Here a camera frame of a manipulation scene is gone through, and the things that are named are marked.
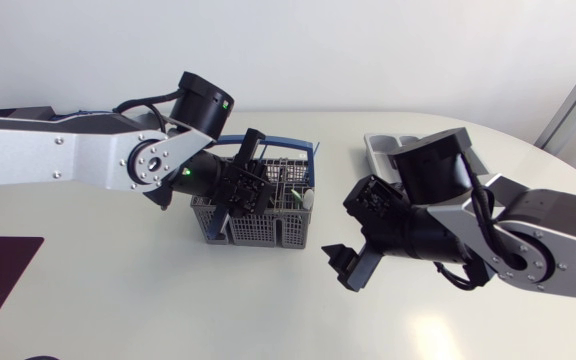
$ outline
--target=robotic arm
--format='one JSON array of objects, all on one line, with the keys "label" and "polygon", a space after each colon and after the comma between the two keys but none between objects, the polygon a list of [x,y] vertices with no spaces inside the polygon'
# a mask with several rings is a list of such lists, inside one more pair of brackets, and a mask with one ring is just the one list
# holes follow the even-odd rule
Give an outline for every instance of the robotic arm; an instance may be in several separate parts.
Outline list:
[{"label": "robotic arm", "polygon": [[[154,104],[170,100],[175,106],[164,117]],[[233,105],[223,90],[184,73],[177,91],[126,101],[113,112],[48,120],[37,108],[31,115],[29,108],[0,110],[0,185],[74,180],[143,193],[164,210],[173,191],[206,196],[218,204],[211,235],[219,238],[227,216],[263,213],[274,190],[264,165],[252,160],[265,138],[259,131],[248,130],[233,161],[203,150],[217,141]],[[156,119],[121,115],[136,106]]]},{"label": "robotic arm", "polygon": [[[576,195],[531,190],[501,175],[477,176],[465,128],[399,148],[392,158],[402,179],[360,180],[344,201],[362,225],[357,254],[323,247],[348,289],[359,291],[384,255],[430,260],[463,290],[495,274],[524,290],[576,297]],[[467,279],[443,263],[462,264]]]}]

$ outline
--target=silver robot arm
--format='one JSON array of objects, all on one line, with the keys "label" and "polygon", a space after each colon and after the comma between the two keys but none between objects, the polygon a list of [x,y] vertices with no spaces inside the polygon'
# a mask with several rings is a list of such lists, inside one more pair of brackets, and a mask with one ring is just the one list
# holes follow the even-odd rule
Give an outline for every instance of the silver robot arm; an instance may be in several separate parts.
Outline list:
[{"label": "silver robot arm", "polygon": [[[431,135],[393,154],[400,187],[376,176],[357,183],[344,206],[366,245],[359,254],[323,248],[346,288],[359,291],[381,258],[395,255],[433,261],[463,290],[497,275],[524,290],[576,297],[576,195],[477,176],[470,146],[464,128]],[[462,264],[466,278],[443,263]]]},{"label": "silver robot arm", "polygon": [[0,185],[79,181],[150,192],[213,141],[190,126],[166,134],[120,114],[0,118]]}]

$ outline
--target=white wall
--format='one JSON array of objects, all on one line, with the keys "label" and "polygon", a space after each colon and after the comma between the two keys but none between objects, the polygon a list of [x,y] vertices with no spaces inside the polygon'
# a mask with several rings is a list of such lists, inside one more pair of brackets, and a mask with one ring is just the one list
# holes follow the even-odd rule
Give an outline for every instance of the white wall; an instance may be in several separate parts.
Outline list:
[{"label": "white wall", "polygon": [[109,109],[184,70],[237,110],[407,110],[534,141],[576,82],[576,1],[2,1],[0,107]]}]

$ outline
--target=basket handle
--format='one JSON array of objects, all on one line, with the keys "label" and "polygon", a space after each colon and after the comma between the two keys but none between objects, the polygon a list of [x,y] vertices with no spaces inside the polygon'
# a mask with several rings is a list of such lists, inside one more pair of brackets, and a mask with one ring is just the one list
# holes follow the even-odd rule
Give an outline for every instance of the basket handle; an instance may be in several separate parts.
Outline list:
[{"label": "basket handle", "polygon": [[[217,145],[236,145],[241,144],[243,140],[244,135],[222,135],[217,140]],[[315,187],[315,153],[311,142],[281,136],[266,136],[266,139],[261,140],[259,144],[305,151],[308,156],[308,185]]]}]

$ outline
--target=gray plastic basket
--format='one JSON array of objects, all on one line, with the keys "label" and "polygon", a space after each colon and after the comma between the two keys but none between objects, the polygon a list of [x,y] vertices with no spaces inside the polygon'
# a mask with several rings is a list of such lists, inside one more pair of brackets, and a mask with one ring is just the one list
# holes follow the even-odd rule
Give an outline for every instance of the gray plastic basket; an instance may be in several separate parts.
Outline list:
[{"label": "gray plastic basket", "polygon": [[208,239],[207,229],[215,211],[215,204],[209,198],[193,196],[190,206],[210,244],[235,244],[303,249],[306,247],[308,225],[312,208],[306,210],[293,195],[295,190],[302,198],[308,189],[314,191],[308,181],[308,161],[290,159],[264,159],[266,173],[271,183],[276,185],[268,208],[263,215],[248,215],[229,218],[226,223],[224,240]]}]

